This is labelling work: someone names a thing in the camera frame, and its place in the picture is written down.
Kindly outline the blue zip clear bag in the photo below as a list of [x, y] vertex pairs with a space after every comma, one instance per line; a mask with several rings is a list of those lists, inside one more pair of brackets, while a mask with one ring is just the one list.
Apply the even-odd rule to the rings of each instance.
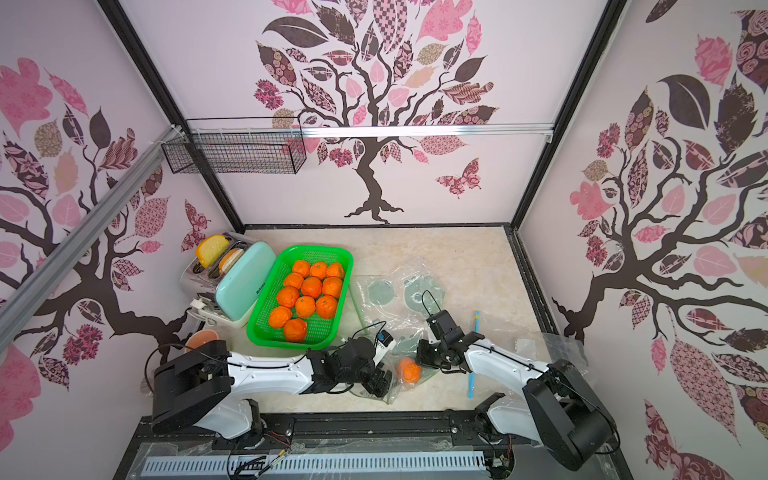
[[544, 363], [568, 360], [575, 365], [591, 387], [597, 384], [583, 345], [574, 339], [516, 326], [500, 316], [482, 311], [476, 311], [474, 314], [473, 330], [483, 334], [497, 346], [532, 360]]

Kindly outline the eleventh orange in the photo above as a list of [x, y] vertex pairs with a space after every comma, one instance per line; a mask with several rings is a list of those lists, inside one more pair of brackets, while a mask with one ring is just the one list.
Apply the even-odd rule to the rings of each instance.
[[284, 340], [303, 344], [308, 335], [308, 323], [302, 318], [291, 318], [282, 327]]

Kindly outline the green zip bag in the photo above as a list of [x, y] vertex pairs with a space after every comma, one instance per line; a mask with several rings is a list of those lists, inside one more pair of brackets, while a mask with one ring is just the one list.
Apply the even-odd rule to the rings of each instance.
[[414, 259], [385, 275], [354, 275], [351, 294], [363, 327], [383, 328], [396, 338], [427, 334], [427, 318], [440, 310], [446, 288]]
[[366, 337], [374, 341], [374, 363], [385, 374], [390, 374], [391, 379], [382, 396], [369, 393], [363, 386], [352, 388], [351, 393], [354, 396], [392, 405], [401, 393], [414, 390], [437, 373], [435, 368], [422, 366], [417, 362], [420, 341], [429, 339], [425, 329], [387, 329], [384, 323], [381, 323], [372, 328], [371, 334]]

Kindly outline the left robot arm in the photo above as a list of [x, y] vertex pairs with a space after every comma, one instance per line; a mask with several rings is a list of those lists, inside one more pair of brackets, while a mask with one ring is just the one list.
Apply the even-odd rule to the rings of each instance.
[[151, 430], [167, 435], [198, 427], [239, 438], [254, 429], [254, 396], [261, 393], [329, 394], [338, 386], [361, 386], [382, 399], [393, 380], [382, 357], [367, 338], [281, 358], [232, 352], [223, 340], [189, 347], [153, 373]]

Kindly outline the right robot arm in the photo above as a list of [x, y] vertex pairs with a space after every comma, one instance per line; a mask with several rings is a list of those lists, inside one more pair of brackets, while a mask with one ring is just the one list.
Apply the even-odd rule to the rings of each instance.
[[421, 340], [416, 363], [443, 373], [488, 377], [521, 396], [515, 405], [503, 395], [480, 409], [495, 432], [543, 446], [563, 467], [579, 470], [593, 456], [620, 446], [618, 427], [578, 368], [565, 359], [533, 360], [505, 350], [471, 332], [450, 343]]

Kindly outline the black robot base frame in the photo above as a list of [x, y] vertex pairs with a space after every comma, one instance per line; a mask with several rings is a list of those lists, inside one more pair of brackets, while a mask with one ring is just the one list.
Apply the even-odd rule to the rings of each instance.
[[484, 472], [314, 474], [235, 479], [628, 479], [619, 453], [588, 460], [579, 470], [561, 466], [541, 445], [501, 435], [473, 410], [353, 413], [266, 413], [261, 427], [238, 440], [190, 427], [156, 435], [142, 418], [115, 478], [135, 475], [149, 456], [210, 456], [309, 453], [474, 451], [484, 455]]

